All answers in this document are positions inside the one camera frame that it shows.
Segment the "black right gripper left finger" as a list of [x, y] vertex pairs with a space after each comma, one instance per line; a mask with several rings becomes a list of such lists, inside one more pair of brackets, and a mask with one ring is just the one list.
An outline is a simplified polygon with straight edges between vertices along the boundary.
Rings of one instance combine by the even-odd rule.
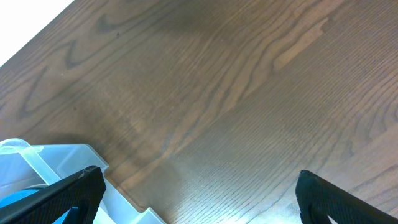
[[89, 166], [1, 209], [1, 223], [93, 223], [106, 190], [101, 168]]

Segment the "clear plastic storage container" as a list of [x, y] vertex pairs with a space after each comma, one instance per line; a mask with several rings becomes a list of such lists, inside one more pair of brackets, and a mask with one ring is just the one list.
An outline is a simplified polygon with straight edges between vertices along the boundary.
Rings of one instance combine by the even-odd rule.
[[[88, 166], [102, 171], [108, 163], [88, 144], [31, 145], [23, 139], [1, 141], [1, 199], [29, 188], [41, 190]], [[94, 223], [161, 224], [153, 209], [136, 210], [110, 183]]]

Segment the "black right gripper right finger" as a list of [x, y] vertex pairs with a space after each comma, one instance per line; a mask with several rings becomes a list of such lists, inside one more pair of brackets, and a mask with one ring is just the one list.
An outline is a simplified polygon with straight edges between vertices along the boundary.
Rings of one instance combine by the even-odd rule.
[[397, 223], [397, 218], [356, 198], [309, 170], [299, 174], [295, 194], [302, 223]]

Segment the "dark blue bowl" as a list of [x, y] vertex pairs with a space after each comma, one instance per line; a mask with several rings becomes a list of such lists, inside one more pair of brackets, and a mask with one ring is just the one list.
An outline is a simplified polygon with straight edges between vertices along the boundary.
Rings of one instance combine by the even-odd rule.
[[[41, 190], [41, 188], [34, 187], [34, 188], [23, 189], [23, 190], [15, 192], [15, 193], [12, 193], [12, 194], [4, 197], [3, 199], [1, 199], [1, 208], [6, 207], [16, 201], [22, 200], [23, 198], [26, 198], [40, 190]], [[61, 217], [56, 219], [53, 222], [53, 224], [62, 224], [63, 221], [65, 220], [65, 218], [67, 217], [68, 213], [69, 212], [65, 212]]]

